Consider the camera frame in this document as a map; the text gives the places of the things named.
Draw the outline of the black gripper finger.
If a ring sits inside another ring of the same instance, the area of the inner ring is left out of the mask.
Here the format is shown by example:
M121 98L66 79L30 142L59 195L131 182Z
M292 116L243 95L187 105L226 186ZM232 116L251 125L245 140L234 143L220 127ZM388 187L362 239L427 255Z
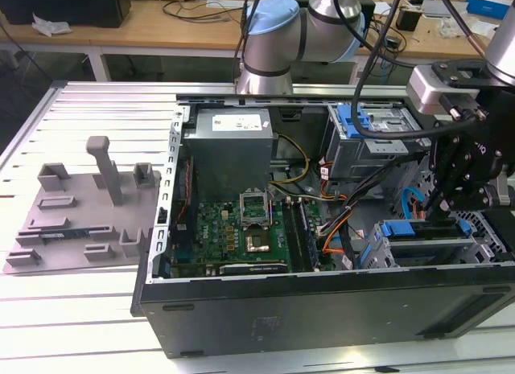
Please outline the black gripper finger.
M432 191L432 220L443 220L451 212L483 211L501 205L496 188L485 181L441 177Z
M429 168L434 188L425 203L427 220L443 220L450 212L474 209L472 187L465 179L474 150L473 139L466 134L442 136L432 142Z

